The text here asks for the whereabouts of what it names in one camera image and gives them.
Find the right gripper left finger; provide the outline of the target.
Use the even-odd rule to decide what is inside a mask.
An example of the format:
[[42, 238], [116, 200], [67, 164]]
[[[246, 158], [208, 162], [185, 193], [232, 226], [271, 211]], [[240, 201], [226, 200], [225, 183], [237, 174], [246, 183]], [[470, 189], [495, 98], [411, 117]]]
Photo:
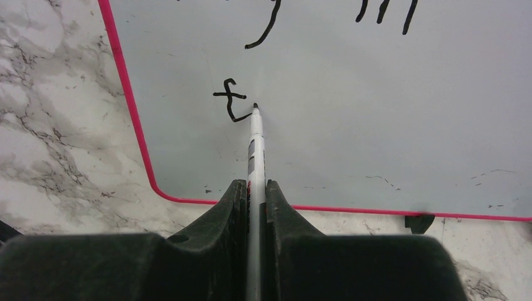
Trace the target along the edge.
[[24, 235], [1, 248], [2, 300], [243, 300], [246, 182], [178, 233]]

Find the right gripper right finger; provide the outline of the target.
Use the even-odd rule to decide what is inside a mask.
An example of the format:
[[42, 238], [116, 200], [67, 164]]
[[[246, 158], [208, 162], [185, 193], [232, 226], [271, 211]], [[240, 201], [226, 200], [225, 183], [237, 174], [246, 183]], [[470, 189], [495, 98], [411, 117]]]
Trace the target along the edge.
[[454, 263], [420, 235], [325, 235], [265, 189], [265, 300], [465, 300]]

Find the black whiteboard marker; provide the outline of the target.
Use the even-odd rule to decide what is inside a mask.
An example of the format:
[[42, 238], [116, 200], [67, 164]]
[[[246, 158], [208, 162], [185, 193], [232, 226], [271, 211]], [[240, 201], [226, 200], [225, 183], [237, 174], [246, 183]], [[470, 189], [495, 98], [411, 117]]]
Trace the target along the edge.
[[263, 120], [257, 103], [250, 116], [248, 146], [248, 238], [246, 300], [263, 299], [266, 235], [266, 179]]

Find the red framed whiteboard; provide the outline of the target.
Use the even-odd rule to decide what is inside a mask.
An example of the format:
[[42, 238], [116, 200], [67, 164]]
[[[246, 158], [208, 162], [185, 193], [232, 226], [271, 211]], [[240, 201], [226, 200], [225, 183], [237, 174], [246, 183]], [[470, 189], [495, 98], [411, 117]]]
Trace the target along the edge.
[[531, 220], [530, 1], [100, 1], [151, 188], [211, 204]]

